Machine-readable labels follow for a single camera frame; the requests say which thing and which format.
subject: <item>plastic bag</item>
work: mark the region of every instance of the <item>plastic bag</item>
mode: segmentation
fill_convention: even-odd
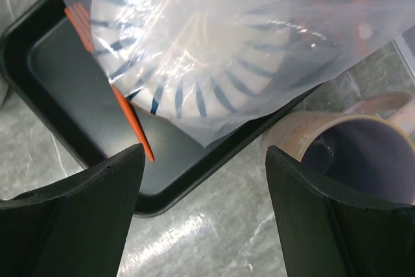
[[[65,0],[136,106],[203,145],[275,112],[415,24],[415,0]]]

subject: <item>gray marble floor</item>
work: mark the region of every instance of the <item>gray marble floor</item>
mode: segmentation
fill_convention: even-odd
[[[0,30],[35,1],[0,0]],[[339,112],[378,92],[414,89],[390,43],[296,109]],[[80,170],[13,92],[0,108],[0,142],[0,199]],[[255,140],[163,215],[134,218],[119,276],[286,276],[260,143]]]

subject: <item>tray rim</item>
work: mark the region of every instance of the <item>tray rim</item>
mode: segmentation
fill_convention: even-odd
[[[94,164],[88,164],[85,159],[71,146],[65,136],[59,132],[59,130],[54,126],[54,124],[49,120],[48,117],[39,109],[36,103],[26,94],[25,90],[16,82],[14,79],[9,75],[9,69],[7,69],[5,65],[5,49],[7,47],[8,41],[14,35],[17,29],[22,27],[24,23],[28,23],[30,17],[35,14],[39,9],[42,9],[45,5],[48,4],[49,1],[52,0],[39,0],[33,6],[31,6],[19,19],[17,19],[7,30],[3,33],[2,37],[0,38],[0,73],[6,78],[6,81],[11,85],[11,87],[16,91],[16,93],[23,99],[23,101],[29,106],[29,108],[40,118],[40,120],[45,124],[45,126],[52,132],[52,134],[60,141],[60,143],[71,153],[71,155],[77,160],[77,162],[83,166],[83,168],[91,167]],[[62,10],[62,18],[59,19],[59,22],[65,19],[66,16],[64,11]],[[33,49],[36,44],[43,38],[37,38],[34,42],[31,49]],[[29,52],[25,55],[26,56],[26,63],[29,57]],[[300,103],[306,96],[311,94],[317,87],[305,92],[304,94],[300,95],[299,97],[293,99],[291,102],[286,104],[283,108],[270,114],[268,116],[261,117],[259,119],[249,121],[245,125],[238,128],[233,134],[229,136],[229,138],[224,141],[221,145],[219,145],[216,149],[213,149],[205,158],[203,158],[200,162],[196,165],[192,166],[188,171],[182,173],[179,178],[177,178],[172,184],[166,187],[165,190],[158,193],[157,195],[143,195],[140,194],[135,214],[140,217],[154,217],[159,214],[166,212],[168,209],[173,207],[177,202],[183,199],[187,194],[189,194],[194,188],[199,186],[204,180],[206,180],[209,176],[211,176],[215,171],[221,168],[225,163],[231,160],[236,154],[238,154],[241,150],[243,150],[247,145],[249,145],[255,138],[260,136],[264,131],[274,125],[278,120],[284,117],[288,112],[290,112],[298,103]],[[102,156],[102,160],[106,157],[102,154],[101,151],[99,153]],[[218,157],[218,160],[215,162],[210,162],[212,154],[222,154],[224,156]],[[177,187],[177,184],[181,182],[185,182],[186,186],[182,188],[182,190],[175,191],[173,188]],[[169,197],[168,200],[160,200],[160,197]],[[143,208],[147,208],[149,206],[153,206],[153,209],[144,210]]]

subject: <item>mug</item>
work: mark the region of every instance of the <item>mug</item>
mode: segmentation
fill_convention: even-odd
[[[397,110],[386,119],[370,114]],[[294,112],[264,137],[294,159],[374,197],[415,204],[415,96],[397,91],[343,113]]]

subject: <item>black plastic tray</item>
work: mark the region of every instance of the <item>black plastic tray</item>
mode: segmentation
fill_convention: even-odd
[[[40,0],[14,23],[1,40],[1,71],[72,155],[89,167],[137,141],[64,8],[62,0]],[[206,149],[170,123],[137,111],[156,162],[146,164],[136,213],[153,216],[170,208],[307,95]]]

